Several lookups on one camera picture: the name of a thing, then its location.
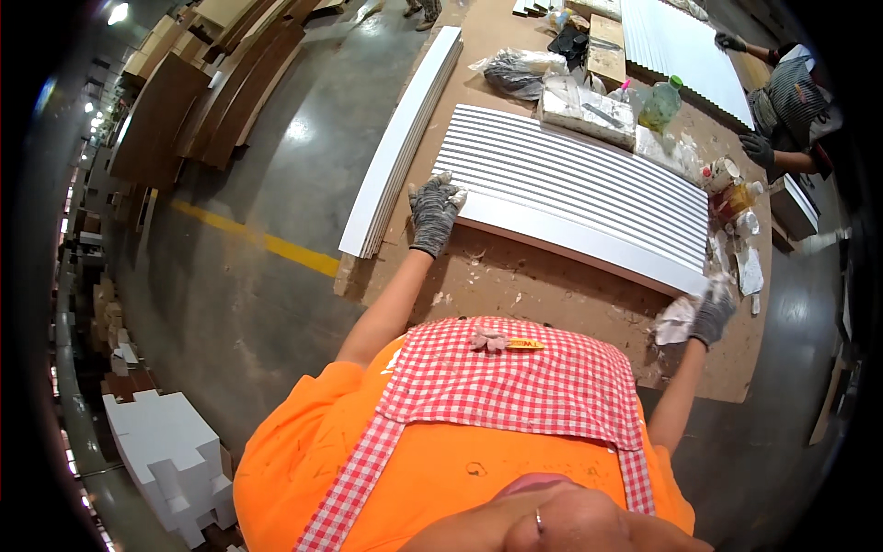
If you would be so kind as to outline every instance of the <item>gray work glove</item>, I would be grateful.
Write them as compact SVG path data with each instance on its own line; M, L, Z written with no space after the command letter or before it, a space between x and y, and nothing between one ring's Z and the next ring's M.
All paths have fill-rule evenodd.
M693 319L690 328L690 337L695 337L706 344L706 349L721 340L724 327L736 311L729 289L724 288L719 295L715 298L712 290L706 292L706 298L696 312L696 318Z
M759 134L742 134L739 141L742 142L742 150L753 162L764 169L775 166L775 151L766 138Z
M735 38L732 34L717 33L714 36L714 43L723 49L733 49L737 52L747 52L748 48L745 43Z
M437 259L448 243L454 220L466 199L466 191L450 183L450 171L433 175L419 189L408 187L414 243L411 249L429 253Z

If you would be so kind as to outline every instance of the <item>yellow name tag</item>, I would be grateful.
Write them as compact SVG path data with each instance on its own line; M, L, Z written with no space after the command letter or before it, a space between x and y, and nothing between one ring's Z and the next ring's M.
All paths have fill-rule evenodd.
M545 349L546 346L536 339L528 339L526 337L512 337L509 340L509 344L506 345L507 349Z

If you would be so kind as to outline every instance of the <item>orange t-shirt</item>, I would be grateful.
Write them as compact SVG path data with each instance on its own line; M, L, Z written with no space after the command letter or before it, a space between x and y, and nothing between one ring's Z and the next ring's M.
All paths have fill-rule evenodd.
M249 550L288 552L294 546L374 414L402 342L387 345L366 371L334 362L317 378L305 375L254 432L233 481ZM640 415L643 425L643 411ZM668 452L651 446L643 433L656 515L692 534L695 515L675 483ZM398 550L436 519L485 503L518 476L537 472L563 473L625 508L619 460L607 447L550 435L413 423L402 432L343 552Z

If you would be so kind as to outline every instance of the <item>white fluted panel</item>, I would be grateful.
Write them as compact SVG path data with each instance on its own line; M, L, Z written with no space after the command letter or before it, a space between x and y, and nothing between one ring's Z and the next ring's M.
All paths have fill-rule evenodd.
M705 193L618 147L459 104L433 172L445 170L469 189L460 223L593 257L661 291L705 288Z
M683 85L754 130L732 62L713 28L661 0L622 0L625 58Z

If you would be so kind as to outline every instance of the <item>mouth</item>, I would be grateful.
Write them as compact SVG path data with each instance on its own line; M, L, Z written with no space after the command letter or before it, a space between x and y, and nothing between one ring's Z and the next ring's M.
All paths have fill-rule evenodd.
M527 491L539 491L564 482L573 483L573 480L560 473L527 473L502 488L491 500Z

